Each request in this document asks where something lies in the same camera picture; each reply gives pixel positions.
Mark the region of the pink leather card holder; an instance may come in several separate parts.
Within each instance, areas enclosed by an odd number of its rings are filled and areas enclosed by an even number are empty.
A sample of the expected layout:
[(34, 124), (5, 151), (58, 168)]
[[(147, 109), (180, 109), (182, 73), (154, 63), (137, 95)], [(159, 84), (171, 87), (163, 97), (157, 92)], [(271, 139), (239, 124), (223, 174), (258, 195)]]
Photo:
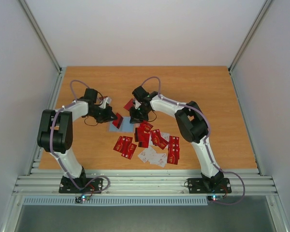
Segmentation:
[(134, 124), (130, 123), (130, 117), (124, 117), (120, 128), (118, 129), (112, 123), (109, 126), (110, 132), (134, 132)]

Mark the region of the dark red magstripe card front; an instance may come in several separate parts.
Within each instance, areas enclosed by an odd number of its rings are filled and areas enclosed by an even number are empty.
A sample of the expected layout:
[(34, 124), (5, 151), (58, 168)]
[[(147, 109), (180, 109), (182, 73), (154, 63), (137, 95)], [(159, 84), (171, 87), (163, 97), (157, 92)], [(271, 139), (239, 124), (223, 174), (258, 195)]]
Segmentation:
[(116, 119), (112, 122), (113, 126), (115, 126), (117, 129), (120, 129), (122, 122), (123, 116), (119, 113), (116, 113)]

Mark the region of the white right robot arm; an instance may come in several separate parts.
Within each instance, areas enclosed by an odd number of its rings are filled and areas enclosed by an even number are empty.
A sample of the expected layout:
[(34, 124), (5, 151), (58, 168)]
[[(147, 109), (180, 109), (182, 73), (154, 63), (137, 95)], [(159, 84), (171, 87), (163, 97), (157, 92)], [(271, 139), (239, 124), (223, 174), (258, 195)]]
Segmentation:
[(203, 186), (208, 192), (217, 190), (221, 181), (216, 176), (218, 171), (214, 167), (215, 161), (208, 145), (210, 129), (198, 105), (193, 101), (177, 102), (156, 91), (148, 93), (142, 86), (137, 87), (132, 94), (140, 105), (130, 109), (130, 121), (132, 123), (147, 121), (150, 111), (158, 111), (174, 117), (181, 136), (191, 143), (197, 154)]

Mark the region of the white card pile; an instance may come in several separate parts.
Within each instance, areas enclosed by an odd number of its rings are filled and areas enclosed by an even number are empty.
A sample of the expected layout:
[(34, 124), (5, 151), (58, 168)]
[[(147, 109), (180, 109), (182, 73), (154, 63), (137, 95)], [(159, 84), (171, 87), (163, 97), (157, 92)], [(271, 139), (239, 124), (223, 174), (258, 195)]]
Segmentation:
[(156, 151), (152, 147), (148, 147), (144, 149), (139, 155), (138, 158), (143, 162), (146, 163), (147, 161), (151, 160), (156, 154)]

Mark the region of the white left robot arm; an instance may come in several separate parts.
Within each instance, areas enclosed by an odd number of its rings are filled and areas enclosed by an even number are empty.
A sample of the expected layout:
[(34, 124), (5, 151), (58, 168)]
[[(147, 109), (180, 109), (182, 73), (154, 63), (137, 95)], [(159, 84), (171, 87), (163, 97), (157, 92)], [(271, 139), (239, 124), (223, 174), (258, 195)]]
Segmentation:
[(72, 149), (73, 122), (83, 117), (92, 117), (98, 124), (117, 119), (110, 106), (111, 98), (99, 98), (99, 94), (93, 88), (86, 88), (82, 97), (75, 97), (72, 103), (59, 109), (46, 109), (41, 115), (37, 144), (50, 153), (62, 169), (63, 187), (71, 187), (76, 192), (85, 191), (89, 181)]

